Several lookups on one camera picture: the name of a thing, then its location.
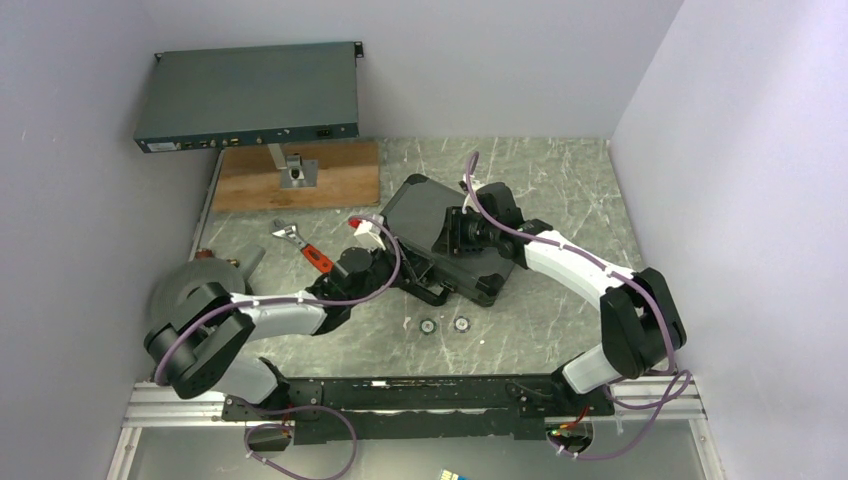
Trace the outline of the blue poker chip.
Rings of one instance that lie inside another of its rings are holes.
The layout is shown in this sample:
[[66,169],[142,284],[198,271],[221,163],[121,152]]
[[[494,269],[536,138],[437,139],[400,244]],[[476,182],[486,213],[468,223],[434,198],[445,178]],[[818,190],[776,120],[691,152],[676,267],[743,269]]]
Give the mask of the blue poker chip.
[[466,333],[470,330],[471,323],[468,318],[464,316],[458,316],[453,321],[453,328],[455,331],[459,333]]

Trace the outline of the black poker case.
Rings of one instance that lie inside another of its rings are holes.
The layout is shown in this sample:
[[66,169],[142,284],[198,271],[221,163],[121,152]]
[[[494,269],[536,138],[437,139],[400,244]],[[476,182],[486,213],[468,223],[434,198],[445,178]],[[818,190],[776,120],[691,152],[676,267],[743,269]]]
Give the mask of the black poker case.
[[456,293],[479,306],[490,307],[514,268],[514,263],[502,258],[494,248],[463,257],[432,251],[446,208],[461,206],[463,200],[462,193],[424,175],[412,174],[380,212],[401,247],[434,261],[430,292],[401,288],[431,306],[444,305],[450,294]]

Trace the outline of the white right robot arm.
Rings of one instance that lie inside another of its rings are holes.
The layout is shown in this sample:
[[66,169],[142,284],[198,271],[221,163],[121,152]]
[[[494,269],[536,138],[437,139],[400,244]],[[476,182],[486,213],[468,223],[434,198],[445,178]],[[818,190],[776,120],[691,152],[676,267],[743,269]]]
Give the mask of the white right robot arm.
[[449,207],[434,251],[459,257],[494,249],[516,265],[547,276],[578,294],[600,315],[600,342],[554,374],[551,401],[574,415],[590,392],[620,378],[636,379],[665,362],[674,367],[687,334],[664,276],[603,260],[566,239],[548,223],[523,217],[502,182],[460,184],[465,198]]

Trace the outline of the green poker chip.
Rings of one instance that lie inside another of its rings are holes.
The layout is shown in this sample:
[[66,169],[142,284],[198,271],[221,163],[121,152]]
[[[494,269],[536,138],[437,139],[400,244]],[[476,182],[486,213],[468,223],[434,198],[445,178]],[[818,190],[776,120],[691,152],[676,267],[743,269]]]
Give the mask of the green poker chip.
[[419,329],[425,335],[433,334],[437,330],[437,328],[437,323],[429,318],[423,319],[419,323]]

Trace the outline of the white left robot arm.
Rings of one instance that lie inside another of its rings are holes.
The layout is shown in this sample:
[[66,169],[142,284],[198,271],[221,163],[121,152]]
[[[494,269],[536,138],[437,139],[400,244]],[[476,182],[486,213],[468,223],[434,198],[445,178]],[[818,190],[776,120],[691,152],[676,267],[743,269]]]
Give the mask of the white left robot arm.
[[265,358],[240,358],[242,348],[272,337],[331,333],[356,306],[413,285],[415,266],[401,247],[351,247],[329,272],[293,294],[242,295],[208,282],[146,336],[144,346],[156,362],[153,379],[181,399],[218,392],[247,401],[261,419],[275,419],[286,409],[288,381]]

